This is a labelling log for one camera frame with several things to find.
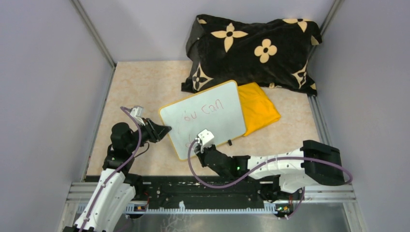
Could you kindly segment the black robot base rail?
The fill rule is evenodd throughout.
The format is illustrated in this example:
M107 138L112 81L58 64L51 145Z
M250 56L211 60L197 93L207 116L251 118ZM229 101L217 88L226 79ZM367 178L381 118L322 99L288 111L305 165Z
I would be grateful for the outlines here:
M351 185L315 184L296 193L274 192L278 178L247 181L230 188L207 188L192 176L145 176L142 191L125 206L125 214L277 214L303 203L351 203Z

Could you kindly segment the yellow framed whiteboard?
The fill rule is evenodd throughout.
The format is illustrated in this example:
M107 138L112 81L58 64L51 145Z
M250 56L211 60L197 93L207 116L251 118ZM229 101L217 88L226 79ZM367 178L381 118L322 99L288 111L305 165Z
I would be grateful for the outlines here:
M164 125L170 126L171 143L180 160L188 158L191 142L204 129L220 145L246 132L238 85L230 80L162 107Z

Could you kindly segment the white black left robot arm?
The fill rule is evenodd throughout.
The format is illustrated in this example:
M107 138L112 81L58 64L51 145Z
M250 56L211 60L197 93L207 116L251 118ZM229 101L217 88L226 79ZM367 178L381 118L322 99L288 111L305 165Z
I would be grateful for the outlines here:
M171 129L149 118L143 118L136 131L125 122L115 124L97 186L79 218L63 231L112 232L129 202L145 193L142 177L130 173L136 152L145 143L161 141Z

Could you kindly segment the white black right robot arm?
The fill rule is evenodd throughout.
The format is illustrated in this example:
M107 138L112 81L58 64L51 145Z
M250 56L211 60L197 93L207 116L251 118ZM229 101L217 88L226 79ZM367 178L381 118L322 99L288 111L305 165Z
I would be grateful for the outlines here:
M301 148L271 156L234 156L219 152L215 145L202 147L194 140L188 149L188 157L195 155L203 167L209 167L222 178L231 182L212 185L203 181L188 162L198 182L212 189L226 189L246 179L260 180L277 176L279 181L272 186L273 195L285 199L297 190L320 184L341 186L352 181L352 174L342 167L340 150L313 140L303 141Z

